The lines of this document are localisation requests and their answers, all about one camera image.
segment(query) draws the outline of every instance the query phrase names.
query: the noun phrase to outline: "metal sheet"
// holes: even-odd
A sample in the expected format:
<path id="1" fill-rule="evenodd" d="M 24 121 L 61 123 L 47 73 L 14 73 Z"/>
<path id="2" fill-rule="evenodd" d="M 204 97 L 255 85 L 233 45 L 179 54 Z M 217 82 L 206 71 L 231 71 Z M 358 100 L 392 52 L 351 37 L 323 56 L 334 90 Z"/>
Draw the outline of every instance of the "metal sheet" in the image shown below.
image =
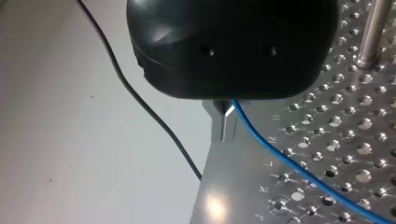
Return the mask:
<path id="1" fill-rule="evenodd" d="M 396 221 L 396 7 L 379 66 L 363 71 L 353 58 L 369 8 L 370 1 L 341 0 L 340 28 L 317 82 L 289 99 L 250 102 L 246 112 L 279 150 Z M 191 224 L 343 222 L 370 223 L 276 160 L 239 120 L 233 142 L 212 144 Z"/>

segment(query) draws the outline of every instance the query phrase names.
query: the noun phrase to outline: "metal rod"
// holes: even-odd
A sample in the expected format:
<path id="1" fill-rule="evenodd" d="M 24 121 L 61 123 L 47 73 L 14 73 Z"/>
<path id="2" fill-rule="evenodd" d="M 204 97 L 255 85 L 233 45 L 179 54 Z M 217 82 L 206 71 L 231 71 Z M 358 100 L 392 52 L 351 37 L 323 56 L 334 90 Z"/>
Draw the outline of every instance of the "metal rod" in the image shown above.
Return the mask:
<path id="1" fill-rule="evenodd" d="M 372 68 L 379 60 L 379 41 L 384 29 L 392 0 L 373 0 L 370 8 L 359 56 L 355 61 L 360 68 Z"/>

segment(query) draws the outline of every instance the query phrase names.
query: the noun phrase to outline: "cable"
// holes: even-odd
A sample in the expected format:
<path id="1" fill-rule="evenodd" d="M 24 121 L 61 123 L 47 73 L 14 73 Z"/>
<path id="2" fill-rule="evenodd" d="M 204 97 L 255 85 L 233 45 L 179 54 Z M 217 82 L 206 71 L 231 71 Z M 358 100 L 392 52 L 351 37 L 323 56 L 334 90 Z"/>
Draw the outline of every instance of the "cable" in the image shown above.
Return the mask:
<path id="1" fill-rule="evenodd" d="M 393 222 L 385 219 L 384 217 L 381 217 L 381 216 L 379 216 L 371 211 L 368 211 L 368 210 L 360 207 L 359 205 L 353 203 L 348 198 L 339 194 L 337 191 L 335 191 L 334 189 L 327 186 L 325 183 L 323 183 L 317 177 L 315 177 L 314 175 L 312 175 L 311 173 L 306 171 L 297 162 L 295 162 L 294 160 L 285 156 L 279 150 L 274 148 L 256 131 L 256 129 L 253 127 L 253 125 L 248 120 L 248 117 L 246 116 L 245 112 L 241 108 L 241 105 L 237 101 L 233 100 L 233 106 L 235 107 L 236 112 L 238 113 L 242 122 L 247 126 L 248 131 L 257 139 L 257 141 L 259 141 L 264 147 L 266 147 L 277 159 L 279 159 L 283 163 L 287 164 L 290 168 L 292 168 L 296 172 L 298 172 L 303 178 L 305 178 L 309 182 L 318 186 L 318 188 L 320 188 L 323 192 L 325 192 L 329 196 L 333 197 L 337 202 L 343 204 L 350 210 L 361 214 L 362 216 L 372 220 L 376 224 L 391 224 L 391 223 L 393 223 Z"/>
<path id="2" fill-rule="evenodd" d="M 121 71 L 120 65 L 117 62 L 117 58 L 114 55 L 113 49 L 111 48 L 110 44 L 108 43 L 108 40 L 103 33 L 102 29 L 100 28 L 99 24 L 96 22 L 95 18 L 91 14 L 91 12 L 87 9 L 87 7 L 84 5 L 84 3 L 81 0 L 76 0 L 81 7 L 82 11 L 84 14 L 88 17 L 88 20 L 91 22 L 93 28 L 95 29 L 96 33 L 99 35 L 99 37 L 102 39 L 103 44 L 105 45 L 106 51 L 108 53 L 108 56 L 110 57 L 110 60 L 114 66 L 114 69 L 116 70 L 116 73 L 122 82 L 122 84 L 125 86 L 126 90 L 131 93 L 131 95 L 136 99 L 136 101 L 157 121 L 157 123 L 163 128 L 164 131 L 166 131 L 169 136 L 172 138 L 172 140 L 175 142 L 177 145 L 178 149 L 180 150 L 181 154 L 183 154 L 184 159 L 186 159 L 187 163 L 191 167 L 191 169 L 194 171 L 195 175 L 198 177 L 199 180 L 201 180 L 202 175 L 195 166 L 194 162 L 192 161 L 189 153 L 187 152 L 186 148 L 183 147 L 181 142 L 178 140 L 176 135 L 172 132 L 172 130 L 166 125 L 165 122 L 149 107 L 149 105 L 140 97 L 140 95 L 134 90 L 134 88 L 129 84 L 128 80 L 125 78 L 124 74 Z"/>

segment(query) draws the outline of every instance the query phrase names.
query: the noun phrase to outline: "white background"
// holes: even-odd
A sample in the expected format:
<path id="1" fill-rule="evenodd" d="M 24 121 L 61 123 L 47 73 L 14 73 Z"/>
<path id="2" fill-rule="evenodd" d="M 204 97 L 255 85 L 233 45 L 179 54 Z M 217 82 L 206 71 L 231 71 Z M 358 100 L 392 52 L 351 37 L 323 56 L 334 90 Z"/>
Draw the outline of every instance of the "white background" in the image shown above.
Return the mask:
<path id="1" fill-rule="evenodd" d="M 120 66 L 204 169 L 210 117 L 155 91 L 137 66 L 126 0 L 85 0 Z M 123 88 L 74 0 L 0 12 L 0 223 L 188 223 L 199 182 Z"/>

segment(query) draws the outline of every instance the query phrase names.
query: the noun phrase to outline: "black plastic housing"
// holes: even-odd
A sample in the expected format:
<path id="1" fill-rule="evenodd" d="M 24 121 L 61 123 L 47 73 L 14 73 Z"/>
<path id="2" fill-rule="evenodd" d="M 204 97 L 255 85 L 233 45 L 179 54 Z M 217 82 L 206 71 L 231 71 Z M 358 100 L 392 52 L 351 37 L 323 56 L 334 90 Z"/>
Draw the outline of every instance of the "black plastic housing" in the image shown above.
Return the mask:
<path id="1" fill-rule="evenodd" d="M 134 53 L 157 90 L 191 99 L 274 99 L 317 79 L 336 0 L 128 0 Z"/>

